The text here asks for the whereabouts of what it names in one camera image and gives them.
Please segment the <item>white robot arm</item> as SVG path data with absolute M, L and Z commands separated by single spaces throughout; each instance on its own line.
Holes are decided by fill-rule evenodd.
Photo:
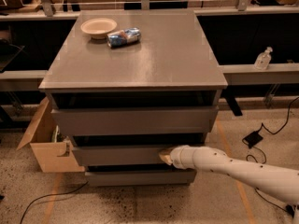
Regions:
M 242 161 L 212 147 L 170 147 L 159 153 L 160 159 L 178 169 L 194 169 L 231 178 L 256 188 L 293 208 L 292 224 L 299 224 L 299 171 Z

